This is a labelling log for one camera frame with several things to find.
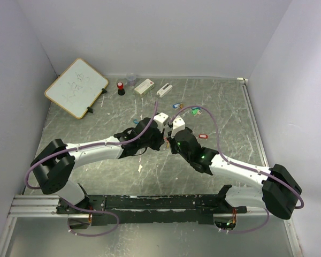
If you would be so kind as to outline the green tag key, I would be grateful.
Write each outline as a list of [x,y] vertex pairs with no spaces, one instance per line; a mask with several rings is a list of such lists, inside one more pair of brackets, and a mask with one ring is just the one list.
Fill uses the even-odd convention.
[[202,113],[202,112],[201,112],[201,108],[199,108],[199,107],[192,107],[191,113],[192,113],[193,116],[200,115],[200,114]]

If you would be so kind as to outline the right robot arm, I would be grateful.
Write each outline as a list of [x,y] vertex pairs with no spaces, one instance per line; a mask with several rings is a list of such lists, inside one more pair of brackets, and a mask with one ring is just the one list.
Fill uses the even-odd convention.
[[219,151],[202,147],[187,127],[177,133],[169,132],[167,140],[172,154],[181,155],[197,172],[226,176],[247,185],[244,189],[230,187],[220,196],[216,200],[220,212],[250,206],[266,208],[272,215],[288,220],[297,208],[302,189],[284,166],[259,167],[223,158]]

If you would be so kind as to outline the red tag key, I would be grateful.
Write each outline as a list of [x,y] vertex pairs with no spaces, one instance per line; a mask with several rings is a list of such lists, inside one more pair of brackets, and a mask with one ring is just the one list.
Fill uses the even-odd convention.
[[209,137],[209,136],[208,136],[207,134],[199,134],[199,135],[198,135],[198,138],[199,138],[199,139],[208,139],[208,137]]

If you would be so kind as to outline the blue tag key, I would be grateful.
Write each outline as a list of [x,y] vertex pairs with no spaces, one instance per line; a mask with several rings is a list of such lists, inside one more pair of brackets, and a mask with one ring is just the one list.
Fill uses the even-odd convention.
[[173,105],[173,109],[180,110],[184,107],[182,103],[176,103]]

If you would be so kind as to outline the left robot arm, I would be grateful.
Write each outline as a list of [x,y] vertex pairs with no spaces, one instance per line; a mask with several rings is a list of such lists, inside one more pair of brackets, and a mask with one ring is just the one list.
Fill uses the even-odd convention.
[[144,118],[136,127],[130,127],[107,139],[89,143],[65,144],[56,139],[31,163],[30,171],[43,194],[56,194],[70,203],[78,214],[88,210],[89,200],[85,190],[70,181],[73,170],[86,164],[121,159],[137,155],[139,150],[159,150],[164,143],[164,126],[168,116],[157,114]]

